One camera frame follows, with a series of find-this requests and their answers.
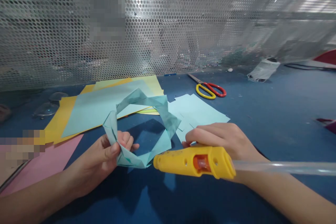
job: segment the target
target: person's left hand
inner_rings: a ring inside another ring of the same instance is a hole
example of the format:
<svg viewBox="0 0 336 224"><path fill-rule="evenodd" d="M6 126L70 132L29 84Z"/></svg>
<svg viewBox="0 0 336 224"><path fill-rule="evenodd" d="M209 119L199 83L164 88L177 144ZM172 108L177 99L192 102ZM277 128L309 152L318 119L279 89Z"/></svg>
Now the person's left hand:
<svg viewBox="0 0 336 224"><path fill-rule="evenodd" d="M128 132L118 131L118 141L129 151L139 148L133 140ZM103 135L63 171L67 187L76 198L90 193L117 167L119 153L120 145L116 142L111 146L107 135Z"/></svg>

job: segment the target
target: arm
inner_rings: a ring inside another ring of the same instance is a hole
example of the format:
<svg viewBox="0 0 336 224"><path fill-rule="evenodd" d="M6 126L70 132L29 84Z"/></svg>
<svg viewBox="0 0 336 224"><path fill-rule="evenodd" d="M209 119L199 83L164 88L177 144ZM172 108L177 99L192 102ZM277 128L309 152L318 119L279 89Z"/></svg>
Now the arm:
<svg viewBox="0 0 336 224"><path fill-rule="evenodd" d="M76 196L65 183L64 171L25 189L0 198L4 223L40 223L73 201Z"/></svg>
<svg viewBox="0 0 336 224"><path fill-rule="evenodd" d="M128 132L118 131L118 141L128 150L139 148ZM40 223L76 198L90 193L117 166L118 143L101 136L66 170L25 189L0 198L3 223Z"/></svg>
<svg viewBox="0 0 336 224"><path fill-rule="evenodd" d="M250 174L246 185L293 223L336 222L336 206L290 174Z"/></svg>
<svg viewBox="0 0 336 224"><path fill-rule="evenodd" d="M223 146L233 160L269 162L235 124L198 126L185 138L184 147L196 141ZM290 174L237 171L233 181L248 186L293 223L336 223L336 206Z"/></svg>

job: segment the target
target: yellow paper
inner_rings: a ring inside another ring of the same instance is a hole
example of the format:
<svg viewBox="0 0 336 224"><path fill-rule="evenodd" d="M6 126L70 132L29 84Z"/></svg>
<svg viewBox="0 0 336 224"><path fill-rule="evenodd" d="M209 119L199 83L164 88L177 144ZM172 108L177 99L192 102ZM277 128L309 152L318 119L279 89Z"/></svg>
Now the yellow paper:
<svg viewBox="0 0 336 224"><path fill-rule="evenodd" d="M104 89L104 88L107 88L107 87L110 88L110 87L113 87L113 86L129 83L129 82L132 82L132 81L133 81L132 78L120 79L120 81L113 82L113 83L111 83L111 84L109 84L107 86L103 86L103 87L100 87L98 89L95 89L95 87L93 87L92 91L97 91L97 90Z"/></svg>
<svg viewBox="0 0 336 224"><path fill-rule="evenodd" d="M115 82L114 84L110 84L102 88L107 88L107 87L109 88L112 86L125 84L131 81L132 81L131 78L127 78L127 79L123 79L122 81ZM93 91L94 86L95 86L94 84L86 85L85 88L81 91L81 94L89 93ZM75 105L76 99L77 99L77 96L63 97L62 100L59 101L59 108L57 112L55 113L54 117L51 119L50 123L44 129L46 143L54 142L54 144L58 144L60 142L66 141L82 133L80 132L80 133L66 136L63 138L61 137L69 121L69 118L71 116L71 112Z"/></svg>
<svg viewBox="0 0 336 224"><path fill-rule="evenodd" d="M140 110L137 113L139 114L146 114L146 113L152 113L152 112L157 112L156 109L151 109L151 110Z"/></svg>
<svg viewBox="0 0 336 224"><path fill-rule="evenodd" d="M138 114L149 114L149 115L152 115L152 116L159 116L160 114L159 114L159 112L149 112L149 113L139 113L139 112L137 112Z"/></svg>
<svg viewBox="0 0 336 224"><path fill-rule="evenodd" d="M96 82L96 84L94 85L93 91L102 89L109 85L113 85L121 80L125 80L125 79L116 79L116 80L108 80L108 81L103 80L100 82ZM132 81L135 81L135 80L136 81L143 80L147 84L147 86L150 88L150 90L154 93L155 96L163 95L163 90L161 89L161 86L159 84L159 81L157 80L156 75L132 78Z"/></svg>

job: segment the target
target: scissor handle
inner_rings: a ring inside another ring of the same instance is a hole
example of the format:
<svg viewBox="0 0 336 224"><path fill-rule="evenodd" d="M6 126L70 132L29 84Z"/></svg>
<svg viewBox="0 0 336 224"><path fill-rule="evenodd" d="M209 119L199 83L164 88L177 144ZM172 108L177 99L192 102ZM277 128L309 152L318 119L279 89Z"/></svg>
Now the scissor handle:
<svg viewBox="0 0 336 224"><path fill-rule="evenodd" d="M210 89L210 91L211 91L212 93L214 93L215 95L217 95L218 97L225 97L225 96L226 96L226 91L225 91L224 88L222 88L222 87L220 87L220 86L218 86L218 85L216 85L216 84L213 84L213 83L206 83L206 82L204 82L203 84L204 84L205 86L207 86L207 87ZM219 89L222 93L218 93L218 92L217 92L215 89L213 89L212 87Z"/></svg>
<svg viewBox="0 0 336 224"><path fill-rule="evenodd" d="M201 89L203 89L205 92L207 92L209 95L211 96L206 96L205 94L202 94L199 90L199 87L201 87ZM207 89L206 87L203 87L201 84L197 84L196 85L196 93L198 93L200 96L202 96L205 99L210 99L213 100L216 98L216 95L214 93L212 93L209 89Z"/></svg>

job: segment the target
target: cable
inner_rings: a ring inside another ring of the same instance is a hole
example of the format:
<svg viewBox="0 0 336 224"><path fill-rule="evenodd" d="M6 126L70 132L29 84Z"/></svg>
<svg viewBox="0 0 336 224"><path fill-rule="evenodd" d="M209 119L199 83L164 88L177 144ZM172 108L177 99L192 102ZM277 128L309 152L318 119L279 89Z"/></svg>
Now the cable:
<svg viewBox="0 0 336 224"><path fill-rule="evenodd" d="M324 68L324 67L317 67L317 66L307 66L307 65L295 64L295 63L285 64L284 66L285 67L289 67L289 68L294 68L294 69L300 69L300 70L320 70L320 71L332 71L332 70L336 70L335 68Z"/></svg>

